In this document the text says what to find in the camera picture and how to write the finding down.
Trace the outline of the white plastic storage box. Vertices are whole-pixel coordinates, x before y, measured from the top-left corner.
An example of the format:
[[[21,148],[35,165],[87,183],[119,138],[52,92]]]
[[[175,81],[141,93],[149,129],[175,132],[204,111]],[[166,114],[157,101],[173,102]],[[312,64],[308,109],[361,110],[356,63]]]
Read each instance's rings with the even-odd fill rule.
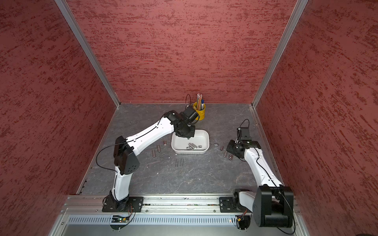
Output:
[[[210,147],[210,136],[205,130],[197,129],[191,138],[182,138],[174,132],[171,147],[176,154],[205,154]]]

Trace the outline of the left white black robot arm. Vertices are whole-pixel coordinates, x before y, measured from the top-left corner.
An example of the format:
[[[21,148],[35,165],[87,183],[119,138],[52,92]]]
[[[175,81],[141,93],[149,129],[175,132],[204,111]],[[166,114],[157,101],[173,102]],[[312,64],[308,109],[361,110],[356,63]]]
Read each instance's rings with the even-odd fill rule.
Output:
[[[130,196],[129,186],[132,175],[140,165],[138,156],[158,139],[175,133],[181,138],[192,138],[195,135],[195,124],[199,121],[199,113],[192,107],[178,113],[175,110],[164,113],[160,119],[145,130],[130,136],[120,136],[115,144],[106,146],[99,151],[113,148],[114,168],[98,167],[115,173],[113,187],[105,200],[115,204],[126,204]]]

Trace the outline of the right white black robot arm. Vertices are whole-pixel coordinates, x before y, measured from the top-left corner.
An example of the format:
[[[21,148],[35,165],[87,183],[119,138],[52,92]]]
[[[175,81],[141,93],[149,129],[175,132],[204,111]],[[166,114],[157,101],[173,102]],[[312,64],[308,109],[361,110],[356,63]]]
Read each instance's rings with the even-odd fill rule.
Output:
[[[286,235],[293,235],[296,231],[293,191],[284,186],[270,169],[259,143],[230,140],[226,151],[247,162],[258,185],[256,194],[244,189],[236,189],[233,194],[232,207],[243,212],[238,216],[239,222],[243,223],[239,228],[248,227],[245,219],[251,218],[247,216],[250,211],[257,226],[277,228]]]

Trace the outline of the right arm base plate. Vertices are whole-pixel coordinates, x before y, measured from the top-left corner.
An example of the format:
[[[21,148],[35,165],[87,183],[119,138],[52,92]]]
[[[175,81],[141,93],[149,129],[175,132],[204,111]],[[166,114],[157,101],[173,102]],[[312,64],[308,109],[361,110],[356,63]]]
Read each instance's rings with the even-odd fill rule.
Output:
[[[239,213],[242,214],[247,211],[247,213],[252,213],[248,208],[241,206],[239,203],[235,203],[232,197],[220,197],[219,206],[221,213]]]

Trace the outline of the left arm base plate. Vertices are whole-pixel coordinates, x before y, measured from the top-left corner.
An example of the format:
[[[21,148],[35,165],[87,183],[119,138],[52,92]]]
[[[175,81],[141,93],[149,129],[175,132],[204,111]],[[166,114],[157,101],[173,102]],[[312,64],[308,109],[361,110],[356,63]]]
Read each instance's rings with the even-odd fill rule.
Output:
[[[144,197],[128,197],[121,201],[116,201],[113,196],[106,196],[103,200],[102,212],[141,212]]]

